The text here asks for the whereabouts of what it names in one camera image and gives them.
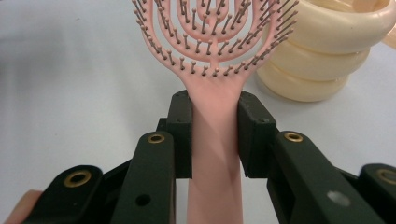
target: brass ring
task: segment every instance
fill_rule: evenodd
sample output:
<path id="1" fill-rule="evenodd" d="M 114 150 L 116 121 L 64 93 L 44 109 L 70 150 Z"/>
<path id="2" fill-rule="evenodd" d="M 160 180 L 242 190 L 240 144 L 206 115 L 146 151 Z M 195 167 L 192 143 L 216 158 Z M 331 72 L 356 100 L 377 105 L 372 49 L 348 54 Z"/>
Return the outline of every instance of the brass ring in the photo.
<path id="1" fill-rule="evenodd" d="M 376 174 L 381 180 L 391 185 L 396 185 L 396 172 L 387 169 L 379 169 L 376 171 Z"/>
<path id="2" fill-rule="evenodd" d="M 64 185 L 68 188 L 76 188 L 86 184 L 92 177 L 88 170 L 79 170 L 71 173 L 64 180 Z"/>
<path id="3" fill-rule="evenodd" d="M 163 142 L 164 140 L 165 140 L 165 136 L 163 136 L 162 134 L 159 134 L 159 133 L 152 134 L 148 137 L 148 141 L 151 144 L 158 144 L 158 143 Z"/>
<path id="4" fill-rule="evenodd" d="M 285 138 L 291 142 L 301 143 L 303 142 L 303 137 L 297 133 L 285 133 Z"/>

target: brush head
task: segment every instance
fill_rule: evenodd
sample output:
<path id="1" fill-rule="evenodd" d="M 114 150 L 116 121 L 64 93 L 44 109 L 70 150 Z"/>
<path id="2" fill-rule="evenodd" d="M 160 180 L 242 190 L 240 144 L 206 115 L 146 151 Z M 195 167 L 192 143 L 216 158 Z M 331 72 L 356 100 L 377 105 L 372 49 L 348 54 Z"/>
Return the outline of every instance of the brush head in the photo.
<path id="1" fill-rule="evenodd" d="M 298 3 L 290 0 L 235 0 L 233 14 L 229 0 L 132 0 L 143 37 L 151 53 L 182 80 L 188 75 L 201 77 L 231 77 L 251 75 L 274 48 L 292 33 L 296 22 L 292 8 Z M 171 20 L 171 2 L 177 5 L 177 17 L 184 31 L 180 32 Z M 154 29 L 154 10 L 159 29 L 180 55 L 165 49 Z M 245 35 L 240 35 L 251 21 Z M 262 46 L 254 56 L 241 63 L 220 65 L 250 51 L 263 36 Z"/>

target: hair brush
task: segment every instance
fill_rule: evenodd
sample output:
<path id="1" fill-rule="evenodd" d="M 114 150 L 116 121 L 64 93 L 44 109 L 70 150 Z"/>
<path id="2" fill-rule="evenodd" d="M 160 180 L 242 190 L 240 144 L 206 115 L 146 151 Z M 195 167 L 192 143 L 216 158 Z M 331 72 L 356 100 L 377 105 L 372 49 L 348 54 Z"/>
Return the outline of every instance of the hair brush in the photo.
<path id="1" fill-rule="evenodd" d="M 286 7 L 289 1 L 132 1 L 148 49 L 180 78 L 192 101 L 189 224 L 243 223 L 237 102 L 249 76 L 292 33 L 297 13 L 292 8 L 298 1 Z M 176 4 L 178 24 L 171 20 L 171 2 Z M 240 35 L 248 21 L 248 32 Z M 155 28 L 174 51 L 160 42 Z M 262 38 L 248 58 L 246 53 Z M 247 59 L 225 64 L 240 57 Z"/>

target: white table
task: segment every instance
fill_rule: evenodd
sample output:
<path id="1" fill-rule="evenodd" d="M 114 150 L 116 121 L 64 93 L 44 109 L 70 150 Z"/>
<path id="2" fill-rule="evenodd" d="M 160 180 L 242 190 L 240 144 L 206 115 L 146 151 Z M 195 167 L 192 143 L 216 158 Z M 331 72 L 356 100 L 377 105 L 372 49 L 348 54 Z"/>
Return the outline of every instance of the white table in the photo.
<path id="1" fill-rule="evenodd" d="M 104 172 L 132 158 L 138 138 L 166 117 L 183 85 L 149 53 L 133 5 L 121 0 L 0 1 L 0 222 L 28 189 L 91 164 Z M 396 50 L 372 48 L 333 98 L 302 104 L 245 91 L 279 130 L 308 135 L 337 167 L 396 166 Z M 185 223 L 187 181 L 177 181 Z M 243 180 L 246 223 L 277 223 L 265 180 Z"/>

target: cream-colored container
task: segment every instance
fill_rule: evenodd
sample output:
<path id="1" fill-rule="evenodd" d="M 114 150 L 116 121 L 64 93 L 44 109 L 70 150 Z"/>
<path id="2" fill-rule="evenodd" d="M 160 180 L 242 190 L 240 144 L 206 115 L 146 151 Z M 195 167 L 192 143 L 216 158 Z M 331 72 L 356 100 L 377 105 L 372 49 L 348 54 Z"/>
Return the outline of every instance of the cream-colored container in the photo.
<path id="1" fill-rule="evenodd" d="M 301 0 L 295 9 L 294 33 L 257 71 L 257 81 L 302 102 L 340 91 L 396 22 L 394 0 Z"/>

